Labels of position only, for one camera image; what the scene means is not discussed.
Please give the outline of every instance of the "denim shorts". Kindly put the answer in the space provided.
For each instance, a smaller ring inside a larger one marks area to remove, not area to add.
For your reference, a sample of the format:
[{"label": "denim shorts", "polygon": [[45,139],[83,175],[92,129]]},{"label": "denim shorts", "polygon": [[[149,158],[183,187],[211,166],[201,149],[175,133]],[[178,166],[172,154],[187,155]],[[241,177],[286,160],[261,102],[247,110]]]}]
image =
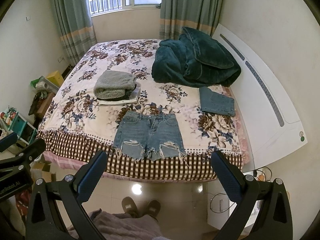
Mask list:
[{"label": "denim shorts", "polygon": [[120,122],[113,148],[118,157],[125,155],[135,160],[179,156],[183,161],[186,156],[175,114],[144,115],[128,111]]}]

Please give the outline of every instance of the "white headboard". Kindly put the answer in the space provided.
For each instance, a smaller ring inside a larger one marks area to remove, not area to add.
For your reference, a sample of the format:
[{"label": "white headboard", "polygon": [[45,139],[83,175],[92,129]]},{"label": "white headboard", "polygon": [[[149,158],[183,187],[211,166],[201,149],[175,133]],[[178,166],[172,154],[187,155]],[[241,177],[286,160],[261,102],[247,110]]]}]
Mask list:
[{"label": "white headboard", "polygon": [[307,138],[297,111],[263,60],[221,24],[212,37],[241,66],[241,74],[230,88],[240,109],[253,155],[253,163],[245,171],[275,162],[305,145]]}]

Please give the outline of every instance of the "teal blanket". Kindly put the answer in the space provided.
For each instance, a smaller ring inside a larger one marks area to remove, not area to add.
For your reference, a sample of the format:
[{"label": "teal blanket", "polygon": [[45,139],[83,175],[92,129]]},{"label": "teal blanket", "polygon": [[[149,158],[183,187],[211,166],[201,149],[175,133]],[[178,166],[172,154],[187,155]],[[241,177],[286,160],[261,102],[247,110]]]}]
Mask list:
[{"label": "teal blanket", "polygon": [[187,27],[183,31],[178,41],[159,43],[151,72],[155,82],[229,87],[241,73],[230,52],[205,33]]}]

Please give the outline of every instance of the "bed sheet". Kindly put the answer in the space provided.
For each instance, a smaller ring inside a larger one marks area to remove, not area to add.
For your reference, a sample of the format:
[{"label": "bed sheet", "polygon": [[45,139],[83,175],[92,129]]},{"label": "bed sheet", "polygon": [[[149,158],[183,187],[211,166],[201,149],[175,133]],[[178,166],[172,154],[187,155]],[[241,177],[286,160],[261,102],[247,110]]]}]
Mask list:
[{"label": "bed sheet", "polygon": [[[105,176],[137,181],[194,181],[215,178],[211,153],[221,150],[240,169],[248,161],[247,141],[239,114],[235,117],[203,113],[199,91],[172,83],[160,84],[151,68],[160,40],[123,40],[93,46],[76,65],[39,125],[38,137],[47,144],[45,156],[63,168],[80,167],[97,150],[108,153]],[[100,106],[93,94],[105,70],[133,73],[141,85],[137,104]],[[211,90],[231,96],[227,88]],[[142,114],[175,113],[187,158],[135,161],[117,158],[111,149],[117,127],[127,111]]]}]

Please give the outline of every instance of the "electrical outlet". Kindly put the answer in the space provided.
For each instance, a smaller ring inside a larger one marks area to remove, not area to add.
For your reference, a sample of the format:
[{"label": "electrical outlet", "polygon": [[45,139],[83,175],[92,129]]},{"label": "electrical outlet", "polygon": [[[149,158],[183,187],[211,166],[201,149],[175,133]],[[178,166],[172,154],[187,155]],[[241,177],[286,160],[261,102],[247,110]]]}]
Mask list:
[{"label": "electrical outlet", "polygon": [[60,63],[62,60],[64,60],[64,57],[63,57],[63,56],[60,56],[60,57],[58,58],[58,62]]}]

